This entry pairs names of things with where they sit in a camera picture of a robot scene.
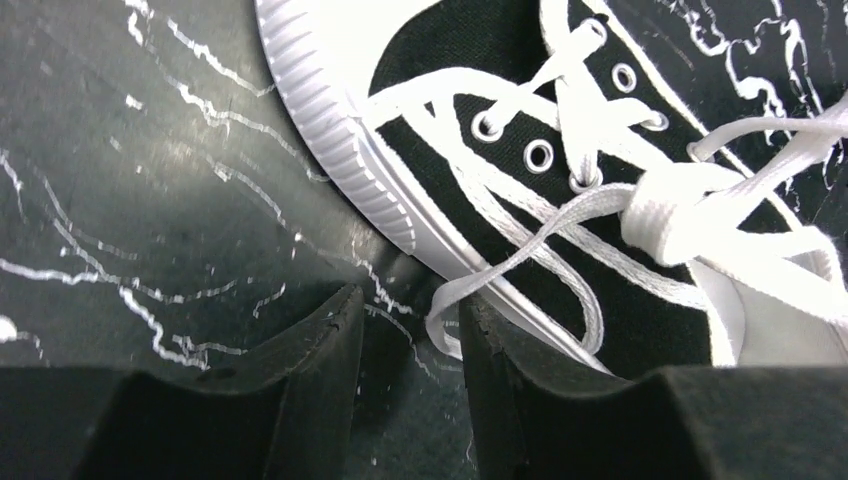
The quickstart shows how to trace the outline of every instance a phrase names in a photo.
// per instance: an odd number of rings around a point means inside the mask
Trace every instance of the shoe sole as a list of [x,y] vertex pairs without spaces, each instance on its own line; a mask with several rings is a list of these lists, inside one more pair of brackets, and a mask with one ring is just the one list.
[[[295,127],[338,188],[386,238],[447,279],[489,266],[402,162],[361,122],[320,36],[312,0],[256,0],[262,46]],[[503,279],[480,292],[505,317],[568,354],[579,345]]]

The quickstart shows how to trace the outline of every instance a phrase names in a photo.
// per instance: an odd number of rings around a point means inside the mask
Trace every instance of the sneaker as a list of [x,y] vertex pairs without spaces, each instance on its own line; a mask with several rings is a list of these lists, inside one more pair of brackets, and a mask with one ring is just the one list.
[[427,319],[445,353],[461,358],[440,313],[479,290],[626,378],[848,362],[836,250],[802,226],[843,165],[848,63],[828,50],[848,41],[841,4],[635,3],[257,0],[257,13],[327,174],[449,280]]

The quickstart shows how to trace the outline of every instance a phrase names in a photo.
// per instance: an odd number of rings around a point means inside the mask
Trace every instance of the black marble surface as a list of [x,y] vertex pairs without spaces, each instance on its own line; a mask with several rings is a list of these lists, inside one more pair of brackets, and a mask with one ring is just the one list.
[[348,476],[474,478],[460,365],[422,328],[437,280],[271,84],[251,0],[0,0],[0,365],[194,375],[354,282]]

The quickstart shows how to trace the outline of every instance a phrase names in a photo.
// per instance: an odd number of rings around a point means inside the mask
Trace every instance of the shoe tongue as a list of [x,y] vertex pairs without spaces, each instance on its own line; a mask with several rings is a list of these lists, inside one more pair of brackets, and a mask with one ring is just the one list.
[[553,54],[557,45],[562,45],[571,29],[568,24],[569,0],[539,0],[539,23],[542,39],[548,53]]

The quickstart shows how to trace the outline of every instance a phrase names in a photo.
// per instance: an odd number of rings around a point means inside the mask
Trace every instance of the white shoelace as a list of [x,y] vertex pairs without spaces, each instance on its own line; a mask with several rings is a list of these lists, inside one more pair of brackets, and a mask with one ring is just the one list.
[[[752,234],[738,229],[754,209],[781,183],[825,161],[834,143],[848,137],[848,95],[815,119],[755,117],[723,125],[688,149],[695,163],[674,163],[648,170],[637,185],[599,186],[597,148],[587,148],[616,127],[641,125],[652,128],[665,117],[633,98],[604,101],[585,112],[580,123],[567,108],[575,105],[579,86],[569,88],[569,68],[583,62],[603,45],[606,31],[596,20],[584,22],[569,36],[569,45],[542,66],[534,78],[520,88],[534,92],[557,81],[560,129],[572,177],[570,185],[581,193],[563,205],[542,228],[505,262],[484,271],[446,283],[436,291],[426,319],[427,331],[443,353],[461,359],[459,341],[445,332],[439,315],[448,307],[501,277],[533,256],[548,236],[592,218],[621,213],[622,237],[663,266],[698,260],[728,278],[783,302],[799,311],[842,328],[848,328],[848,293],[835,247],[815,227],[788,233]],[[489,134],[499,135],[521,110],[519,96],[498,100],[485,114]],[[750,178],[710,163],[712,155],[734,139],[757,131],[791,130],[798,133],[772,161]],[[569,139],[577,142],[569,154]],[[793,258],[806,255],[807,270]],[[567,286],[574,290],[576,285]],[[602,325],[586,322],[587,337],[602,336]],[[602,368],[594,352],[577,350],[577,360]]]

